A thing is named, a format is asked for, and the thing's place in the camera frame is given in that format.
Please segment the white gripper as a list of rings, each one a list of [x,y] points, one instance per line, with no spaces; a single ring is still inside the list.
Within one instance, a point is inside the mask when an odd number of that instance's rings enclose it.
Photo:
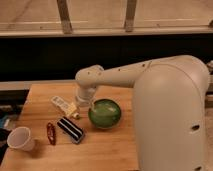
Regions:
[[[96,93],[95,88],[81,88],[79,87],[77,89],[76,95],[75,95],[75,100],[76,104],[79,107],[86,107],[89,106],[90,104],[90,113],[95,113],[95,103],[92,103],[94,99],[94,95]],[[78,111],[78,107],[74,103],[70,103],[68,105],[68,115],[71,116],[73,113],[76,113]]]

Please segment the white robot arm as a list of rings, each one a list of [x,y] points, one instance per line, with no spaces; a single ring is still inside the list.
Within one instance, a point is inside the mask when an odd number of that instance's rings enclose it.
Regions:
[[[179,55],[112,69],[79,70],[75,100],[89,106],[104,86],[132,90],[138,165],[141,171],[207,171],[205,96],[209,70],[200,59]]]

